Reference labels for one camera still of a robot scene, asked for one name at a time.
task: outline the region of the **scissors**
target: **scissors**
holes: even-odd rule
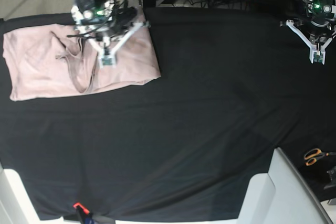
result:
[[[336,155],[336,152],[323,152],[319,148],[315,148],[307,152],[304,156],[307,166],[315,164],[318,160],[327,156]]]

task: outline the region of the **black tablecloth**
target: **black tablecloth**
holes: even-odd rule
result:
[[[41,219],[72,214],[77,201],[120,220],[237,218],[278,146],[320,200],[336,197],[323,191],[336,160],[302,160],[311,147],[336,150],[336,43],[325,66],[312,65],[305,44],[269,16],[145,14],[162,77],[142,87],[12,102],[0,61],[0,160],[19,172]],[[71,17],[9,20],[0,33],[52,23]]]

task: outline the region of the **green led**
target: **green led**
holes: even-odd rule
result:
[[[97,11],[97,15],[100,15],[100,16],[104,15],[104,11],[103,10]]]

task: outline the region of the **pink cloth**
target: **pink cloth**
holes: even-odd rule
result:
[[[11,100],[94,94],[144,85],[160,77],[147,28],[138,30],[117,51],[116,67],[102,69],[97,66],[97,52],[92,46],[67,38],[70,34],[75,34],[71,26],[48,25],[4,35],[3,57],[13,86]]]

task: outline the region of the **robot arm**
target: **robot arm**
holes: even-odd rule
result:
[[[311,63],[325,63],[325,49],[336,36],[335,0],[298,0],[296,12],[303,19],[294,22],[288,20],[287,25],[310,48]]]
[[[98,52],[100,67],[115,66],[116,52],[141,27],[148,23],[134,22],[138,11],[121,8],[118,0],[73,0],[71,14],[78,35],[87,39]],[[111,50],[111,41],[118,41]]]

